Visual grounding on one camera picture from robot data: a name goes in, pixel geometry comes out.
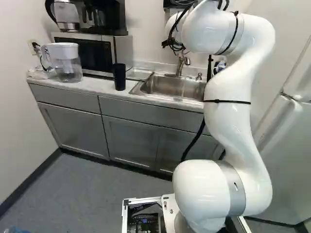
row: refrigerator door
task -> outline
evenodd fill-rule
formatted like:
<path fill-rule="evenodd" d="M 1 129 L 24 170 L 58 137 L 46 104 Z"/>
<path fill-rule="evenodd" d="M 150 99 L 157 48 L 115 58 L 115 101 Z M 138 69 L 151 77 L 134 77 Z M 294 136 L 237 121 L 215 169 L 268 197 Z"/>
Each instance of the refrigerator door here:
<path fill-rule="evenodd" d="M 311 37 L 286 80 L 283 92 L 300 102 L 311 100 Z"/>
<path fill-rule="evenodd" d="M 253 0 L 247 14 L 267 19 L 276 30 L 273 52 L 260 66 L 252 89 L 252 130 L 284 86 L 301 52 L 309 44 L 311 1 Z"/>
<path fill-rule="evenodd" d="M 274 106 L 280 112 L 273 111 Z M 257 137 L 273 198 L 268 209 L 256 217 L 294 225 L 311 217 L 311 103 L 279 96 L 269 113 L 258 130 L 263 127 L 266 131 Z"/>

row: kettle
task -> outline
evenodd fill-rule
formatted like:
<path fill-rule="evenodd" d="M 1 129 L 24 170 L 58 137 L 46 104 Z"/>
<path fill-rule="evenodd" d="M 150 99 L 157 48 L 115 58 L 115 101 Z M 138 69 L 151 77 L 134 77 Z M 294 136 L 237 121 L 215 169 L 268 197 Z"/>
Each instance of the kettle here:
<path fill-rule="evenodd" d="M 76 43 L 50 43 L 41 46 L 42 58 L 54 68 L 64 83 L 76 83 L 82 79 L 82 67 Z"/>
<path fill-rule="evenodd" d="M 45 9 L 61 31 L 79 31 L 80 19 L 78 9 L 71 0 L 46 0 Z"/>

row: white countertop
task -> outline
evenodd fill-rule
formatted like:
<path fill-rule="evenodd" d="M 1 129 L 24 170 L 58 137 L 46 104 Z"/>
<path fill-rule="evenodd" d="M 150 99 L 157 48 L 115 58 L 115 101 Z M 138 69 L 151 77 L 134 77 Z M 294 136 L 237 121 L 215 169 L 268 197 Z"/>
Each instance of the white countertop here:
<path fill-rule="evenodd" d="M 40 77 L 27 77 L 27 82 L 69 91 L 81 92 L 85 94 L 97 95 L 101 97 L 146 103 L 200 113 L 203 112 L 203 103 L 189 104 L 184 102 L 176 102 L 173 100 L 162 100 L 148 96 L 129 94 L 138 81 L 126 80 L 126 89 L 124 91 L 117 91 L 115 89 L 113 80 L 97 79 L 85 76 L 82 78 L 82 81 L 78 83 L 61 83 L 57 80 L 43 79 Z"/>

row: sink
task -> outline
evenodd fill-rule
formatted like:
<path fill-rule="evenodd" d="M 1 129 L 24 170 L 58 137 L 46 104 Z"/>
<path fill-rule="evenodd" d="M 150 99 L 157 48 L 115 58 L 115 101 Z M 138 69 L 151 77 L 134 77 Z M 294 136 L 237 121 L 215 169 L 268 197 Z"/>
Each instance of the sink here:
<path fill-rule="evenodd" d="M 130 94 L 164 100 L 202 102 L 206 82 L 185 76 L 151 74 L 145 82 L 139 82 Z"/>

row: floor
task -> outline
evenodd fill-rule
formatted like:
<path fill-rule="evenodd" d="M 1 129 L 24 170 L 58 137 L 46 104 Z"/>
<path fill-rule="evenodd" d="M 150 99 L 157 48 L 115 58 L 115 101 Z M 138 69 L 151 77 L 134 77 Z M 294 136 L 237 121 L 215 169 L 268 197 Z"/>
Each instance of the floor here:
<path fill-rule="evenodd" d="M 172 183 L 63 154 L 0 219 L 0 233 L 120 233 L 124 198 L 172 193 Z M 296 233 L 248 220 L 253 233 Z"/>

